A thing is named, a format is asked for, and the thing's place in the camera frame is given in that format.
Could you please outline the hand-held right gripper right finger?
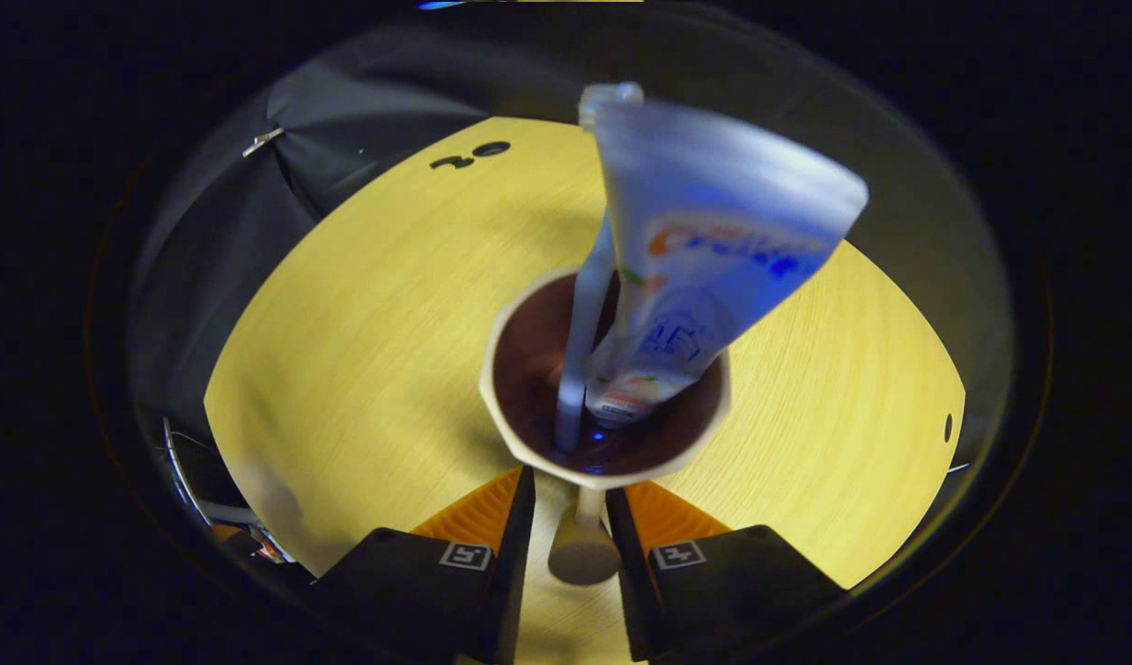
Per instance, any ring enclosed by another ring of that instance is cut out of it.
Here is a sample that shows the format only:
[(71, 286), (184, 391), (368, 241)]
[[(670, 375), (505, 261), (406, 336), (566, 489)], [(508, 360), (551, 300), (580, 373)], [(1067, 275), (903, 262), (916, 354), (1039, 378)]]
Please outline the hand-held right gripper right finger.
[(848, 596), (772, 527), (732, 529), (655, 481), (608, 493), (637, 662), (762, 662)]

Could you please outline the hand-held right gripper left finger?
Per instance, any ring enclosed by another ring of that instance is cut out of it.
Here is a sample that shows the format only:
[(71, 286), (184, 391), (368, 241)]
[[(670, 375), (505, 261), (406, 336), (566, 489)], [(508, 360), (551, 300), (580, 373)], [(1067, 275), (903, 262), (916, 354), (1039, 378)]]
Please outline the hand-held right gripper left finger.
[(409, 532), (377, 527), (311, 598), (375, 664), (512, 664), (534, 505), (521, 464)]

